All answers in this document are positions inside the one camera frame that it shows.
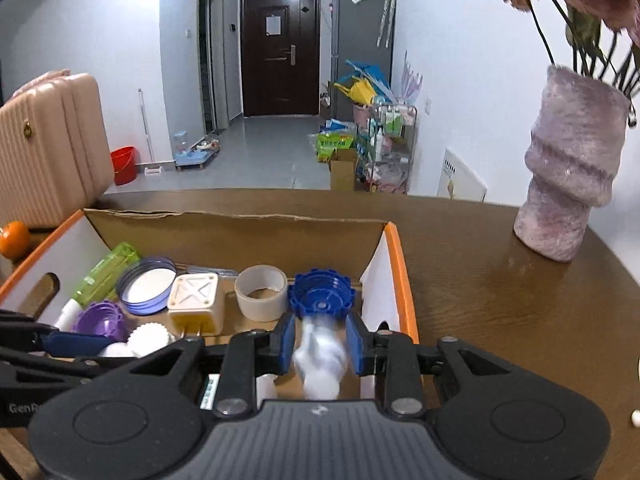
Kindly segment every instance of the white plastic bottle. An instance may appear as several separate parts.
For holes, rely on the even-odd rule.
[[[347,352],[328,316],[305,317],[302,339],[293,352],[293,364],[302,379],[305,399],[335,400],[347,370]]]

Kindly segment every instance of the refrigerator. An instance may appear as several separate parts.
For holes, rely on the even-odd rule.
[[[331,33],[331,117],[341,121],[353,121],[353,103],[333,86],[342,76],[353,72],[344,61],[378,65],[387,81],[391,82],[393,54],[393,30],[389,48],[385,48],[386,26],[380,47],[376,47],[380,20],[385,0],[333,0]]]

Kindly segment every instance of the flower stem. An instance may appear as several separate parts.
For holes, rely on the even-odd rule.
[[[622,68],[620,68],[620,72],[613,80],[613,86],[618,83],[618,90],[622,92],[622,89],[625,87],[626,73],[629,71],[629,65],[631,65],[631,57],[633,56],[633,51],[629,49],[629,53],[626,55],[625,62],[622,64]]]
[[[609,65],[611,64],[611,58],[613,57],[613,53],[616,50],[616,45],[618,44],[619,34],[620,34],[619,32],[613,33],[613,40],[611,41],[611,48],[609,49],[609,55],[607,56],[607,61],[604,65],[604,68],[602,69],[602,72],[600,72],[600,76],[598,78],[600,81],[602,81],[602,78],[607,73],[607,68],[609,68]]]
[[[558,12],[560,12],[562,18],[564,19],[564,21],[568,25],[569,30],[571,31],[571,33],[574,35],[574,43],[580,43],[580,47],[581,48],[579,48],[578,51],[580,52],[580,57],[582,58],[582,72],[584,72],[584,67],[587,65],[587,57],[584,54],[584,46],[582,45],[582,40],[580,39],[580,36],[578,36],[578,33],[575,31],[574,24],[569,19],[569,17],[566,15],[566,12],[564,12],[564,9],[558,3],[558,0],[551,0],[551,1],[556,6],[556,9],[558,9]]]
[[[596,31],[596,35],[595,38],[593,40],[593,43],[596,47],[596,51],[600,51],[600,33],[602,31],[602,24],[600,25],[600,28]],[[591,77],[593,79],[593,73],[596,71],[596,63],[598,62],[598,56],[593,56],[591,58],[591,67],[589,68],[589,77]]]
[[[549,47],[549,44],[546,41],[545,35],[542,32],[542,29],[540,28],[540,23],[538,22],[538,17],[536,16],[536,13],[533,10],[533,5],[531,5],[531,0],[529,0],[527,3],[529,4],[529,10],[531,11],[531,15],[533,16],[533,21],[536,23],[536,28],[538,29],[540,38],[542,38],[542,41],[545,44],[546,53],[549,54],[549,60],[551,61],[552,65],[555,65],[556,62],[554,61],[554,56],[553,54],[551,54],[551,48]]]
[[[625,90],[623,93],[625,95],[631,95],[631,92],[636,88],[639,82],[640,82],[640,70],[636,68],[632,73],[631,77],[629,78],[629,81],[626,84]]]

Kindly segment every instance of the pink suitcase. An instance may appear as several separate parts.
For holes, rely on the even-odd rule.
[[[0,226],[60,225],[113,182],[98,85],[47,80],[0,108]]]

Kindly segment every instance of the red bucket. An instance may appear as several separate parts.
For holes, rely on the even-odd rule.
[[[135,159],[136,149],[133,146],[126,146],[111,152],[113,177],[116,186],[128,184],[136,179],[138,172],[136,171]]]

